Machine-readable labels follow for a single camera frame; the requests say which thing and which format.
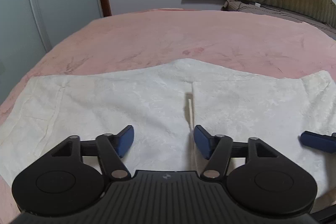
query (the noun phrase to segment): pink bedspread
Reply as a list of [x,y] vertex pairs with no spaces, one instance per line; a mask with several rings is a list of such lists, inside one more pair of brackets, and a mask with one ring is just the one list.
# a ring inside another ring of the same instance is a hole
[[[90,75],[180,58],[277,78],[327,70],[336,80],[335,41],[306,23],[242,12],[152,10],[95,20],[58,44],[0,106],[0,125],[33,76]],[[7,223],[18,210],[1,177],[0,193],[0,223]]]

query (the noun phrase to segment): white cloth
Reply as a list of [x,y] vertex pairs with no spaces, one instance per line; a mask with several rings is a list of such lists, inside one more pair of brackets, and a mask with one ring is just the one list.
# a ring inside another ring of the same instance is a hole
[[131,173],[200,169],[190,134],[193,97],[194,124],[234,141],[260,137],[310,172],[321,196],[335,187],[335,159],[301,147],[297,138],[303,130],[335,130],[335,93],[325,71],[275,80],[192,59],[101,75],[34,77],[0,127],[0,174],[11,185],[69,135],[93,140],[128,124],[135,129],[124,158]]

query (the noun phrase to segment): white fabric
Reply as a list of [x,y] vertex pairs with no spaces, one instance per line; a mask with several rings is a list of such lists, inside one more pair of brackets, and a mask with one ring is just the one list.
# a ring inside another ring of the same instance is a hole
[[92,140],[128,124],[135,129],[124,158],[131,173],[200,170],[204,163],[190,128],[201,124],[235,141],[260,137],[310,172],[321,196],[335,187],[335,159],[301,147],[298,136],[303,130],[335,130],[335,94],[325,71],[276,80],[192,59],[101,75],[34,77],[0,127],[0,174],[11,185],[20,171],[69,135]]

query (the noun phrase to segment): pink blanket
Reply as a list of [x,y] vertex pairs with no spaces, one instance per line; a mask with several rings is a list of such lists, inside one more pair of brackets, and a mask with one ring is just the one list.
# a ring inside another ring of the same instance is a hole
[[[58,44],[0,106],[0,125],[33,76],[139,69],[179,58],[277,78],[327,70],[336,80],[335,41],[306,23],[242,12],[152,10],[95,20]],[[1,177],[0,193],[0,223],[7,223],[18,210]]]

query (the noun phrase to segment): silver screw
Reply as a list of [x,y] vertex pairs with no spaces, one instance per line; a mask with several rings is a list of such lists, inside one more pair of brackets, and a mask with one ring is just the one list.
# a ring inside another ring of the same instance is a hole
[[216,170],[206,170],[203,172],[203,175],[210,179],[215,179],[219,177],[219,172]]
[[125,170],[114,170],[111,175],[116,179],[122,179],[126,177],[128,173]]

